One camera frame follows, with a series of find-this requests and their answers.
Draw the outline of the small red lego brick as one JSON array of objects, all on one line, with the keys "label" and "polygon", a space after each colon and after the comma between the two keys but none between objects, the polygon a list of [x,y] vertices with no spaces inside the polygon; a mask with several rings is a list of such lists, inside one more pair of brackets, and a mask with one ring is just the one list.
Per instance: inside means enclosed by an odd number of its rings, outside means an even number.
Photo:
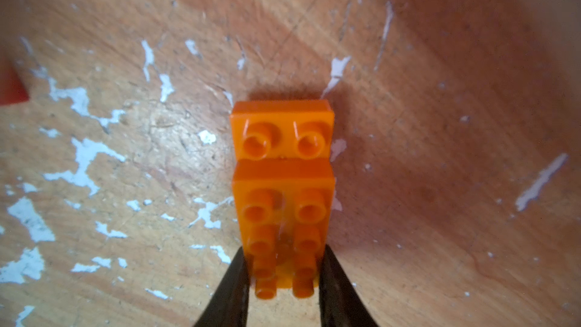
[{"label": "small red lego brick", "polygon": [[30,100],[15,66],[7,59],[1,58],[0,105],[20,104]]}]

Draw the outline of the long orange lego plate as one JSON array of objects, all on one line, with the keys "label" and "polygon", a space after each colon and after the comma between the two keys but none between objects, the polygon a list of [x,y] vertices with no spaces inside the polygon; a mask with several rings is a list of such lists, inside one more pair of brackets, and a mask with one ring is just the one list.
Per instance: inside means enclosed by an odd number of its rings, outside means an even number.
[{"label": "long orange lego plate", "polygon": [[255,295],[309,298],[319,284],[335,176],[328,159],[240,160],[232,191]]}]

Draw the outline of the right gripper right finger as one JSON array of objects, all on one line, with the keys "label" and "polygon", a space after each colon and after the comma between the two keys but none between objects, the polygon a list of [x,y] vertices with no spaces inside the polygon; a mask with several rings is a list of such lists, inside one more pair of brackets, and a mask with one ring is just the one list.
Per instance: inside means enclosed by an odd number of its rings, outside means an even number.
[{"label": "right gripper right finger", "polygon": [[378,327],[329,245],[321,263],[319,310],[323,327]]}]

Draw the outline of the small orange lego plate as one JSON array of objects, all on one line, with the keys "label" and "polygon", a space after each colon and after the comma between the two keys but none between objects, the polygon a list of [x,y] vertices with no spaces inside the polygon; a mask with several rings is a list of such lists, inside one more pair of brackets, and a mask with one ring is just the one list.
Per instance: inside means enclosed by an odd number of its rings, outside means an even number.
[{"label": "small orange lego plate", "polygon": [[330,157],[334,112],[326,100],[238,101],[230,124],[237,160]]}]

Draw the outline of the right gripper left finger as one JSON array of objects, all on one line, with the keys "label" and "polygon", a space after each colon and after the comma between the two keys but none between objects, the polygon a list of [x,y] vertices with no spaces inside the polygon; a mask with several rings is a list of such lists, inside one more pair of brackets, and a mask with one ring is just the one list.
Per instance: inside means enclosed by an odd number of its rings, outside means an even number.
[{"label": "right gripper left finger", "polygon": [[245,327],[248,321],[249,289],[248,265],[244,250],[240,247],[194,327]]}]

